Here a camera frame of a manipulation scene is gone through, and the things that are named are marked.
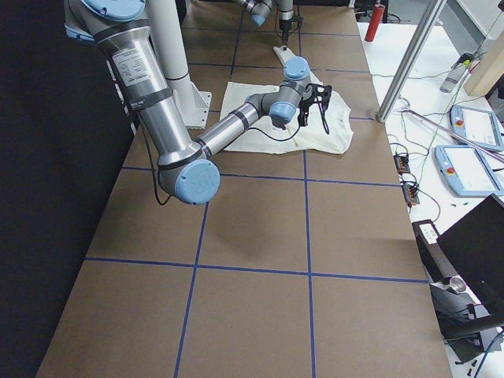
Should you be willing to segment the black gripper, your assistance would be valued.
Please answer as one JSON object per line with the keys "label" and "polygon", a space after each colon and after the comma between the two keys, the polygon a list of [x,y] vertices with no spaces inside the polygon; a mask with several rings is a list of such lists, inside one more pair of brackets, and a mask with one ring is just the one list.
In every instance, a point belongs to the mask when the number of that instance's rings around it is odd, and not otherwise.
{"label": "black gripper", "polygon": [[302,16],[294,15],[290,20],[278,20],[278,25],[281,31],[282,44],[288,44],[290,35],[298,31],[302,26]]}
{"label": "black gripper", "polygon": [[331,96],[331,85],[309,83],[306,86],[305,92],[302,95],[302,100],[298,106],[298,126],[306,127],[308,125],[309,108],[316,104],[321,115],[322,126],[327,127],[328,122],[326,120],[325,113],[329,107]]}

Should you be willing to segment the silver-grey robot arm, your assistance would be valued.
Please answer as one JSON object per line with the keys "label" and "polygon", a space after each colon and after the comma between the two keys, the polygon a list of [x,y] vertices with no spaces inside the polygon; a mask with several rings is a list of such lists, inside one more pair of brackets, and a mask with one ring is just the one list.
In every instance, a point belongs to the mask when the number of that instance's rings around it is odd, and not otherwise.
{"label": "silver-grey robot arm", "polygon": [[290,35],[300,29],[303,18],[294,10],[294,2],[288,0],[236,0],[257,26],[262,26],[271,13],[275,13],[275,27],[279,28],[281,45],[287,46]]}
{"label": "silver-grey robot arm", "polygon": [[312,76],[306,59],[292,57],[276,91],[252,94],[192,139],[188,130],[205,124],[210,93],[191,82],[175,2],[67,1],[64,9],[67,35],[104,53],[127,107],[144,127],[147,146],[157,148],[155,190],[181,202],[200,205],[217,193],[213,155],[261,118],[281,129],[293,120],[306,126],[312,105],[328,108],[331,87]]}

